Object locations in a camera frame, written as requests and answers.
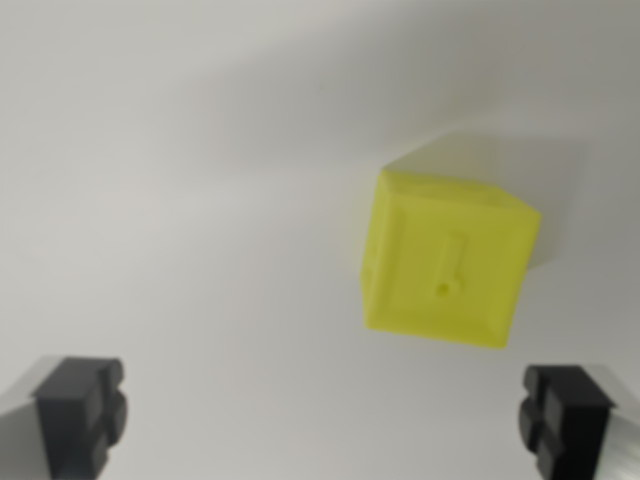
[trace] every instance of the gray surface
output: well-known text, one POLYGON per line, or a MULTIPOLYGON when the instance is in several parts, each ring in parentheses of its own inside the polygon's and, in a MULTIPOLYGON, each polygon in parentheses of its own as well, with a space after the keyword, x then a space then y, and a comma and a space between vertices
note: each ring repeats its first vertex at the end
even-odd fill
POLYGON ((53 356, 39 359, 0 396, 0 480, 50 478, 38 407, 31 393, 60 361, 53 356))
POLYGON ((640 412, 614 411, 609 418, 594 480, 640 478, 640 412))
POLYGON ((525 365, 640 386, 639 21, 633 0, 0 1, 0 379, 121 357, 104 480, 536 479, 525 365), (521 141, 459 174, 546 213, 509 347, 366 331, 377 170, 469 132, 521 141))

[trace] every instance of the cube face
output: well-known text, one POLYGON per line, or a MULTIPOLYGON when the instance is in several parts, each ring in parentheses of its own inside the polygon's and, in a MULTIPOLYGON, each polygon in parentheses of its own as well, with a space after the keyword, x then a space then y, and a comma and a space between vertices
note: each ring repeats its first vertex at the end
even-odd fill
POLYGON ((383 171, 361 273, 367 326, 504 346, 539 221, 494 186, 383 171))

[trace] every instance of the yellow cube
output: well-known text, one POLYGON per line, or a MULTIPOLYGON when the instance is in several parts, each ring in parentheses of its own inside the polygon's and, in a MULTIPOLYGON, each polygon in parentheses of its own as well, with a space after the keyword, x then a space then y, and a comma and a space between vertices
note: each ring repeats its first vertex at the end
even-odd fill
POLYGON ((498 187, 383 170, 361 273, 366 325, 504 347, 539 224, 498 187))

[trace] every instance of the white wall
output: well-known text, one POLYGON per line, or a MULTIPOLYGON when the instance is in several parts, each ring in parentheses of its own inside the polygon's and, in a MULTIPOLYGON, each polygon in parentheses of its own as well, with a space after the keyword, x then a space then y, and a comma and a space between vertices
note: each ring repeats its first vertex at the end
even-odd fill
POLYGON ((0 386, 121 356, 105 479, 537 478, 525 365, 640 387, 639 22, 634 0, 0 0, 0 386), (547 218, 509 347, 365 331, 378 169, 476 131, 547 218))

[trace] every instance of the cube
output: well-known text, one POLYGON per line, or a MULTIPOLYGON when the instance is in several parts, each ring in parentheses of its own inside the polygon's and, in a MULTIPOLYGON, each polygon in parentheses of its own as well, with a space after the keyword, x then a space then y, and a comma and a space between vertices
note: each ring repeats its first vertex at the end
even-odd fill
POLYGON ((496 186, 383 170, 361 272, 367 327, 504 347, 539 224, 496 186))

